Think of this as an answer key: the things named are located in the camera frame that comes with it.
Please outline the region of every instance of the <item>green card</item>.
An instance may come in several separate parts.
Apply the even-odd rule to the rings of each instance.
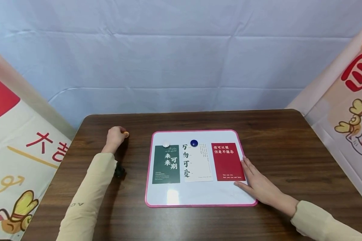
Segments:
[[[179,147],[155,147],[153,184],[180,183]]]

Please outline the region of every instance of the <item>whiteboard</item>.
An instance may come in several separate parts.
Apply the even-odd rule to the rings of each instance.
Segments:
[[[179,183],[153,184],[155,148],[165,142],[179,146],[179,155],[184,144],[197,140],[199,145],[206,144],[207,158],[212,173],[212,181],[186,182],[182,165],[179,166]],[[152,136],[150,158],[146,180],[146,205],[151,208],[170,207],[210,207],[210,206],[254,206],[255,198],[234,185],[234,181],[218,181],[214,162],[212,143],[234,143],[239,162],[244,155],[239,137],[234,130],[192,130],[155,132]]]

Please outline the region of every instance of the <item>beige sleeve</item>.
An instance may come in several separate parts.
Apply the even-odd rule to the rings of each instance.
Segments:
[[[95,155],[62,220],[57,241],[93,240],[98,211],[116,166],[113,154]]]
[[[362,241],[362,234],[335,220],[322,208],[300,201],[291,219],[296,230],[316,241]]]

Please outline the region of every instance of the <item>blue magnet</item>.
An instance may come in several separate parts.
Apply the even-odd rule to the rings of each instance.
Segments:
[[[198,142],[197,142],[197,140],[191,140],[190,144],[192,145],[192,147],[197,147]]]

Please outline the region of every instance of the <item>fist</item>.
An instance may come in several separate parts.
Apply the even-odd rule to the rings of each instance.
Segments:
[[[111,127],[107,133],[106,145],[103,148],[102,152],[114,153],[118,147],[122,144],[128,133],[123,127]]]

